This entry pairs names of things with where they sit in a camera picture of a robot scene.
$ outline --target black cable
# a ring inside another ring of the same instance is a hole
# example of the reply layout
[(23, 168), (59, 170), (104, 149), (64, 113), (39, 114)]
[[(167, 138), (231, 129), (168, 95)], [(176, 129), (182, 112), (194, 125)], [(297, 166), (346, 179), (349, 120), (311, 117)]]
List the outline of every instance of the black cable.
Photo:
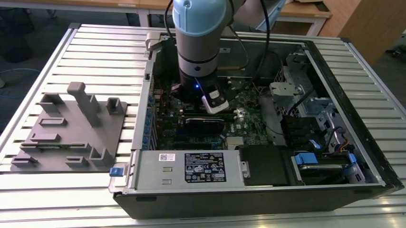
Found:
[(275, 131), (272, 130), (272, 128), (270, 128), (270, 127), (268, 127), (268, 125), (266, 124), (266, 122), (264, 122), (264, 125), (266, 125), (266, 127), (268, 128), (268, 130), (270, 130), (272, 133), (275, 133), (275, 134), (279, 134), (279, 135), (284, 136), (284, 134), (275, 132)]
[(172, 33), (170, 31), (170, 27), (167, 26), (167, 12), (170, 11), (171, 5), (172, 5), (174, 0), (170, 1), (170, 3), (167, 4), (167, 8), (164, 11), (164, 28), (166, 28), (166, 32), (168, 34), (168, 36), (171, 37), (171, 39), (175, 39), (172, 36)]
[(305, 95), (302, 96), (301, 100), (298, 100), (298, 102), (293, 105), (293, 107), (290, 108), (287, 115), (291, 114), (293, 110), (295, 109), (295, 107), (299, 106), (299, 104), (306, 100), (306, 98), (310, 96), (310, 94), (315, 91), (314, 88), (311, 88), (311, 90), (307, 91), (307, 93), (305, 93)]
[(322, 152), (325, 152), (325, 151), (329, 149), (329, 144), (330, 144), (330, 141), (331, 141), (331, 139), (333, 139), (334, 132), (335, 132), (338, 129), (341, 129), (341, 128), (342, 128), (341, 126), (337, 126), (337, 127), (333, 128), (333, 130), (331, 130), (331, 132), (330, 132), (330, 135), (329, 135), (329, 139), (327, 139), (326, 144), (325, 144), (325, 146), (323, 146), (323, 148), (322, 148)]
[(240, 93), (246, 88), (248, 88), (252, 84), (252, 82), (255, 81), (255, 79), (258, 78), (259, 76), (259, 72), (260, 72), (260, 68), (262, 68), (262, 65), (264, 63), (264, 60), (266, 60), (266, 57), (267, 57), (267, 48), (268, 48), (268, 42), (270, 42), (270, 32), (271, 32), (271, 25), (268, 23), (268, 17), (267, 17), (267, 6), (266, 6), (266, 3), (264, 3), (264, 0), (259, 0), (260, 1), (260, 6), (262, 6), (262, 11), (264, 13), (264, 19), (266, 19), (266, 47), (264, 47), (264, 54), (262, 56), (262, 59), (260, 59), (260, 62), (259, 62), (259, 65), (258, 65), (258, 69), (256, 69), (256, 72), (255, 74), (252, 75), (251, 79), (246, 82), (246, 84), (242, 86), (242, 88), (239, 88), (236, 90), (236, 94)]
[(248, 64), (250, 64), (248, 52), (247, 52), (246, 46), (244, 46), (243, 43), (242, 43), (242, 38), (240, 38), (239, 35), (236, 34), (234, 28), (232, 28), (230, 25), (228, 25), (228, 28), (230, 28), (232, 34), (235, 35), (236, 39), (239, 40), (240, 47), (242, 47), (242, 49), (243, 49), (243, 52), (246, 53), (246, 60), (247, 60), (247, 61), (246, 61), (246, 64), (244, 64), (243, 66), (239, 67), (239, 70), (240, 70), (240, 69), (244, 69), (244, 68), (248, 66)]

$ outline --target white sticker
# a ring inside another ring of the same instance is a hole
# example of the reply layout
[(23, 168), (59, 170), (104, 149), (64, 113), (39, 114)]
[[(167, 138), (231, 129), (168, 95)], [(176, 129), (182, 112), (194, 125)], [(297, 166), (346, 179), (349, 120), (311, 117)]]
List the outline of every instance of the white sticker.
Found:
[(123, 4), (123, 3), (119, 3), (118, 5), (119, 6), (124, 6), (124, 7), (135, 7), (135, 4)]
[(159, 154), (159, 161), (160, 162), (174, 162), (175, 161), (175, 154), (174, 153), (160, 153)]
[(330, 15), (321, 15), (321, 14), (317, 14), (315, 17), (317, 17), (317, 18), (329, 18)]

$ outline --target aluminum extrusion table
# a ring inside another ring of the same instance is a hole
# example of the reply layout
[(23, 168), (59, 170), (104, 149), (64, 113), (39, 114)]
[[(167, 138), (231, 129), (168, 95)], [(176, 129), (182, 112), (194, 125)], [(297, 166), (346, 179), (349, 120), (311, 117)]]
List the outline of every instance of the aluminum extrusion table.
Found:
[[(159, 28), (79, 25), (68, 29), (0, 137), (0, 227), (405, 227), (406, 190), (358, 201), (333, 212), (199, 219), (132, 220), (108, 192), (108, 173), (12, 174), (41, 107), (41, 93), (64, 93), (71, 81), (87, 84), (99, 101), (118, 96), (130, 106), (116, 162), (130, 159), (147, 58), (146, 34)], [(263, 34), (240, 33), (251, 37)], [(406, 111), (351, 43), (339, 38), (272, 35), (314, 41), (390, 164), (406, 184)], [(123, 185), (122, 179), (115, 186)]]

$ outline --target metal bracket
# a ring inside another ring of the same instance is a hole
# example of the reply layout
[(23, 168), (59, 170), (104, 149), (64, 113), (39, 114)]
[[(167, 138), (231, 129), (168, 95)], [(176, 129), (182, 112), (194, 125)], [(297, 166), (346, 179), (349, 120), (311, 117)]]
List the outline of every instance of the metal bracket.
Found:
[(289, 106), (293, 102), (293, 97), (299, 94), (295, 85), (287, 82), (272, 82), (270, 90), (278, 106)]
[(242, 161), (240, 163), (240, 172), (242, 172), (242, 176), (243, 178), (250, 178), (250, 167), (248, 167), (248, 162)]
[(148, 32), (146, 38), (146, 48), (147, 51), (152, 51), (154, 47), (162, 40), (162, 32)]

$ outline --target floor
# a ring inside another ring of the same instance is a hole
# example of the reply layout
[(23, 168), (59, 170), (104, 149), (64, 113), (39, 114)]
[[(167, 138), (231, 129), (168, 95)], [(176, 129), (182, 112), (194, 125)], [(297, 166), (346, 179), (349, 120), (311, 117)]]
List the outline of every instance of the floor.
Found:
[[(36, 30), (31, 34), (25, 35), (25, 39), (33, 50), (33, 56), (28, 61), (19, 64), (8, 63), (0, 57), (0, 72), (15, 68), (32, 68), (41, 70), (65, 33), (68, 25), (72, 22), (104, 25), (128, 25), (124, 13), (59, 10), (56, 15), (57, 18), (51, 19), (45, 10), (33, 9), (31, 11), (31, 19)], [(158, 16), (152, 16), (151, 20), (155, 27), (164, 26)], [(134, 25), (139, 23), (138, 17), (130, 17), (130, 21)], [(248, 27), (238, 26), (236, 30), (248, 31)], [(374, 65), (374, 70), (401, 103), (406, 105), (406, 90), (403, 88), (406, 83), (406, 63), (391, 58), (390, 54), (386, 53)], [(36, 76), (37, 73), (32, 71), (12, 71), (0, 74), (0, 79), (5, 82), (4, 88), (0, 88), (0, 133), (20, 105), (33, 81), (36, 80)]]

